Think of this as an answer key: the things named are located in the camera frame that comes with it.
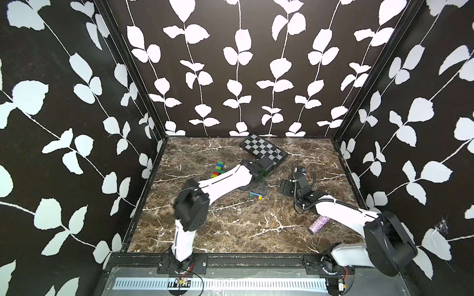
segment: cable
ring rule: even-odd
[[[204,292],[204,280],[199,276],[199,274],[194,273],[194,272],[192,272],[191,270],[189,270],[189,272],[192,273],[192,274],[197,275],[197,276],[201,279],[201,282],[202,282],[202,290],[201,290],[201,293],[199,293],[199,295],[198,295],[198,296],[201,296],[201,295],[202,295],[202,292]]]

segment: black frame edge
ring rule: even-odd
[[[120,252],[122,253],[128,251],[128,247],[130,246],[130,243],[133,238],[133,234],[135,233],[135,230],[138,225],[138,221],[140,220],[140,216],[142,215],[143,207],[145,206],[146,199],[150,192],[153,181],[155,180],[154,176],[156,175],[156,172],[158,171],[158,167],[160,166],[161,158],[163,157],[164,150],[167,144],[168,144],[168,137],[163,139],[160,152],[156,156],[155,164],[153,165],[153,168],[151,169],[150,177],[146,181],[142,196],[140,196],[140,203],[138,203],[137,209],[135,211],[135,215],[133,216],[132,221],[130,221],[130,225],[128,227],[127,233],[125,234],[125,237],[123,238],[122,248],[120,249]]]
[[[125,43],[125,39],[123,35],[120,33],[119,26],[115,21],[115,18],[112,14],[112,9],[109,6],[107,0],[94,0],[99,13],[102,15],[104,19],[105,25],[109,29],[110,37],[115,44],[115,47],[118,50],[119,55],[121,56],[125,67],[130,74],[132,81],[135,83],[138,89],[138,94],[143,99],[143,103],[145,104],[147,110],[149,111],[150,117],[155,122],[156,129],[160,135],[161,139],[167,137],[165,133],[165,128],[156,113],[155,106],[153,105],[150,97],[148,96],[148,91],[146,90],[145,84],[140,77],[138,72],[137,66],[135,65],[132,55],[128,50],[127,44]]]
[[[377,60],[374,62],[374,66],[372,70],[370,71],[369,77],[367,78],[364,85],[360,88],[359,92],[355,96],[354,101],[352,102],[351,106],[348,108],[349,111],[346,113],[346,116],[344,116],[344,119],[340,127],[334,133],[334,140],[337,143],[340,142],[344,132],[347,130],[347,128],[349,127],[349,124],[352,122],[352,120],[356,116],[360,105],[363,103],[363,101],[369,94],[369,91],[372,89],[372,86],[375,84],[375,82],[379,78],[380,73],[387,66],[387,63],[390,60],[390,57],[392,56],[393,52],[395,51],[397,45],[399,44],[403,36],[405,36],[405,33],[410,27],[411,22],[418,15],[419,9],[421,8],[421,5],[424,2],[425,0],[411,0],[409,2],[407,8],[405,9],[405,12],[400,17],[400,20],[395,26],[394,33],[390,37],[387,44],[383,47],[383,50],[378,56]]]

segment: leaf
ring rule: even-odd
[[[152,61],[152,63],[157,63],[161,59],[161,50],[160,47],[156,44],[150,44],[146,50],[146,54]]]
[[[375,36],[375,32],[372,29],[363,29],[354,32],[354,37],[357,41],[364,40],[366,38],[372,38]]]
[[[288,128],[290,132],[296,133],[301,128],[300,122],[293,122],[292,125]]]
[[[240,92],[242,91],[242,84],[236,80],[227,81],[227,89],[234,94],[234,96],[238,97]]]
[[[354,82],[354,87],[361,87],[364,85],[365,80],[369,77],[369,74],[364,73],[360,75]]]
[[[281,80],[278,80],[276,83],[275,83],[275,86],[273,86],[273,91],[274,92],[282,92],[284,90],[289,90],[289,89],[292,89],[294,86],[293,86],[293,83],[289,80],[286,80],[286,79],[281,79]]]
[[[122,247],[122,239],[120,237],[120,234],[116,233],[114,235],[114,238],[112,239],[112,252],[120,251],[121,247]]]
[[[288,23],[288,34],[296,35],[304,30],[306,30],[306,19],[304,18],[304,15],[299,12],[293,14]]]
[[[72,141],[73,141],[73,129],[70,128],[61,134],[61,136],[59,137],[59,140],[51,141],[48,145],[43,147],[41,152],[46,154],[46,153],[53,152],[54,150],[68,148],[69,146],[71,146]]]
[[[415,69],[415,67],[418,65],[419,61],[421,60],[421,57],[424,51],[425,51],[425,47],[419,44],[412,47],[412,49],[407,55],[407,58],[405,59],[405,62],[403,63],[402,68],[407,69],[407,70]]]
[[[43,256],[52,256],[59,253],[64,241],[69,236],[69,231],[61,231],[56,233],[56,235],[48,242],[46,247],[41,251],[41,255]]]
[[[323,89],[323,87],[324,87],[324,79],[311,82],[307,88],[308,98],[311,98],[311,96],[320,92]]]
[[[227,99],[222,103],[224,106],[231,107],[232,109],[238,108],[238,102],[235,99]]]
[[[367,121],[367,111],[365,109],[359,109],[359,121],[364,123]]]
[[[312,100],[309,100],[305,105],[305,109],[311,109],[311,108],[314,108],[314,107],[319,107],[321,106],[321,102],[317,99],[312,99]]]
[[[166,77],[155,80],[155,88],[164,96],[170,90],[170,83]]]
[[[370,112],[377,110],[377,108],[380,106],[381,101],[382,97],[380,96],[379,91],[374,92],[372,94],[372,97],[370,98]]]
[[[170,4],[171,8],[173,8],[174,12],[183,23],[186,22],[196,6],[194,0],[170,0]]]
[[[416,133],[411,126],[402,126],[396,132],[397,138],[410,145],[416,147]]]
[[[128,76],[127,76],[127,68],[124,64],[118,63],[115,66],[114,70],[115,79],[120,82],[121,85],[127,87],[128,86]]]
[[[165,32],[171,39],[175,39],[176,36],[184,34],[184,30],[178,26],[164,27],[163,32]]]
[[[443,183],[449,180],[452,172],[452,170],[440,162],[429,161],[421,171],[421,178],[433,183]]]
[[[339,127],[342,123],[342,119],[336,119],[336,120],[333,120],[333,122],[331,122],[329,124],[329,128],[336,128],[336,127]]]
[[[61,205],[56,199],[41,199],[35,211],[33,225],[41,230],[54,229],[62,225]]]
[[[426,231],[421,246],[443,260],[451,260],[451,245],[438,230],[430,228]]]
[[[196,80],[197,76],[194,73],[187,72],[186,73],[186,84],[190,89],[192,89],[194,81]]]
[[[127,26],[127,38],[130,45],[145,50],[145,40],[139,27]]]
[[[239,29],[235,35],[235,41],[239,52],[249,50],[252,47],[252,38],[247,29]]]
[[[357,74],[364,73],[371,68],[369,65],[359,65],[358,63],[349,63],[349,67],[354,69]]]
[[[262,81],[257,81],[257,85],[261,89],[266,89],[267,87],[275,85],[275,83],[270,80],[262,80]]]
[[[176,131],[176,123],[174,123],[173,121],[166,121],[164,127],[169,131]]]
[[[467,48],[467,46],[466,45],[459,46],[446,57],[446,59],[443,61],[443,64],[439,68],[438,74],[439,75],[443,74],[443,72],[449,69],[451,66],[454,66],[457,63],[460,63],[462,61],[468,60],[469,57],[470,57],[470,54],[469,54],[469,49]]]
[[[379,25],[385,24],[398,15],[406,5],[406,0],[383,0],[379,8]]]
[[[201,40],[207,39],[210,35],[203,27],[192,24],[186,27],[184,36],[189,44],[196,44]]]
[[[379,45],[387,43],[387,41],[390,39],[390,36],[392,36],[392,33],[393,33],[393,28],[391,27],[383,28],[382,30],[375,33],[375,36],[372,38],[372,41],[370,42],[370,45],[379,46]]]
[[[364,159],[362,160],[362,163],[366,163],[368,161],[374,161],[374,154],[372,152],[369,152],[367,153],[365,156],[364,156]]]
[[[373,115],[370,115],[369,117],[367,117],[367,122],[372,127],[372,126],[376,125],[377,122],[379,122],[379,120],[377,118],[375,118]]]
[[[17,261],[14,260],[11,263],[0,266],[0,295],[6,296],[8,292],[9,282],[11,280],[11,274],[17,267]]]
[[[393,124],[396,124],[398,127],[403,126],[403,122],[401,121],[401,116],[397,114],[397,112],[391,110],[389,113],[389,121]]]
[[[185,61],[185,60],[180,60],[179,61],[181,64],[183,64],[184,66],[190,68],[191,70],[193,71],[200,71],[202,70],[202,68],[204,68],[204,64],[201,64],[201,63],[191,63],[189,61]]]
[[[390,69],[388,70],[388,78],[392,79],[397,75],[401,69],[401,58],[396,57],[393,59]]]
[[[275,79],[280,78],[283,74],[288,72],[292,67],[292,63],[286,58],[276,59],[270,62],[270,70]]]
[[[82,175],[84,173],[77,162],[76,151],[70,151],[64,154],[63,163],[71,173],[75,173],[76,175]]]
[[[395,77],[395,84],[402,84],[408,79],[410,79],[410,73],[407,70],[400,70]]]
[[[319,62],[321,62],[321,58],[323,57],[323,54],[320,53],[319,51],[312,51],[308,54],[308,60],[311,65],[317,65]]]
[[[273,123],[279,123],[279,122],[282,122],[282,121],[283,121],[283,115],[281,115],[280,113],[274,114],[272,116],[272,122]]]
[[[421,204],[426,205],[426,192],[418,183],[408,183],[406,186],[408,194],[416,198]]]
[[[413,258],[413,261],[419,268],[425,273],[425,275],[432,280],[433,278],[433,264],[429,259],[428,255],[419,247],[416,247],[418,254]]]
[[[459,141],[474,139],[474,121],[467,117],[460,117],[456,122],[454,138]]]
[[[372,172],[372,174],[374,174],[374,176],[379,177],[380,173],[382,172],[382,164],[380,163],[380,161],[372,162],[372,164],[370,165],[370,171]]]
[[[92,69],[78,53],[73,54],[69,58],[69,64],[79,77],[81,77],[86,83],[89,83],[92,77]]]
[[[212,80],[212,77],[209,75],[209,73],[201,71],[198,75],[198,82],[200,85],[210,85],[214,81]]]
[[[203,121],[204,126],[208,126],[208,127],[218,125],[219,123],[220,121],[212,117],[205,118]]]
[[[95,46],[98,49],[102,50],[102,46],[100,45],[100,42],[99,42],[99,35],[97,34],[97,26],[93,23],[87,22],[86,29],[87,29],[87,33],[89,33],[89,37],[91,38]]]
[[[242,52],[238,54],[238,61],[241,65],[245,66],[250,62],[253,56],[254,54],[251,52]]]
[[[102,123],[104,124],[104,129],[107,133],[111,135],[120,134],[119,122],[115,117],[109,117],[102,121]]]
[[[206,104],[199,104],[194,107],[194,110],[201,116],[202,118],[206,117],[212,111],[212,108]]]
[[[117,142],[117,155],[124,152],[128,148],[128,141],[126,139],[120,139]]]
[[[356,80],[356,77],[353,74],[347,75],[344,80],[341,82],[341,91],[343,91],[347,85]]]
[[[26,27],[36,31],[43,30],[45,23],[39,14],[21,1],[12,1],[7,5],[7,19],[12,27]]]
[[[347,108],[344,107],[344,106],[338,106],[338,107],[334,107],[334,108],[331,109],[332,119],[336,119],[336,118],[344,115],[345,113],[347,113]]]
[[[240,97],[237,102],[239,102],[239,104],[242,104],[242,103],[250,103],[250,101],[252,100],[252,96],[243,96],[243,97]]]
[[[230,65],[237,64],[238,54],[235,51],[235,49],[233,49],[232,47],[227,46],[227,47],[224,48],[223,51],[224,51],[224,57],[226,58],[226,61]]]
[[[424,98],[413,100],[408,112],[408,122],[423,122],[430,120],[435,115],[433,103]]]
[[[79,135],[74,139],[77,152],[83,157],[89,156],[92,151],[94,140],[88,135]]]
[[[328,46],[329,42],[332,38],[332,31],[330,29],[321,29],[319,33],[316,35],[313,41],[313,49],[324,52],[326,46]]]
[[[471,205],[469,209],[464,213],[465,219],[474,219],[474,205]]]
[[[242,133],[247,130],[247,125],[243,121],[237,122],[236,129],[238,130],[239,133]]]
[[[36,115],[41,110],[48,91],[49,86],[42,82],[32,80],[21,81],[13,87],[13,103],[21,111],[30,115]],[[13,106],[5,105],[5,107],[10,109]]]
[[[87,1],[84,4],[76,2],[76,1],[71,2],[71,8],[74,9],[74,10],[82,12],[83,14],[85,14],[86,16],[88,16],[90,18],[92,18],[92,16],[94,15],[94,11],[95,11],[94,3],[90,2],[90,1]]]
[[[92,254],[97,263],[102,263],[105,260],[105,257],[110,253],[109,245],[105,241],[100,241],[94,249]]]
[[[459,78],[474,81],[474,59],[471,59],[465,63],[459,71]]]
[[[306,104],[308,100],[304,96],[295,96],[295,103],[296,104]]]
[[[324,66],[328,65],[330,62],[332,62],[336,58],[336,55],[338,54],[338,52],[339,52],[339,48],[337,47],[331,47],[330,49],[328,49],[323,54],[321,64],[323,64]]]
[[[117,175],[113,171],[106,175],[102,182],[102,193],[112,194],[117,192]]]
[[[264,115],[262,116],[262,125],[265,125],[266,122],[267,122],[270,118],[272,118],[271,115],[264,114]]]
[[[278,38],[278,34],[282,30],[282,28],[288,23],[288,20],[282,16],[282,15],[277,15],[275,19],[273,20],[272,24],[272,37],[273,40],[276,41]]]
[[[99,32],[102,35],[102,37],[104,38],[109,37],[110,32],[107,26],[105,25],[102,15],[98,13],[95,14],[95,23],[97,24],[97,29],[99,29]]]

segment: wallpaper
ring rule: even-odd
[[[369,208],[404,222],[422,295],[470,295],[474,1],[427,0],[340,147]]]
[[[406,0],[110,1],[168,135],[332,136]]]
[[[92,2],[0,7],[0,296],[89,296],[159,134]]]

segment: checkered board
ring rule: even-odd
[[[242,143],[240,147],[257,159],[261,159],[264,156],[268,156],[274,164],[275,167],[279,166],[288,154],[272,143],[262,139],[257,135],[249,135]]]

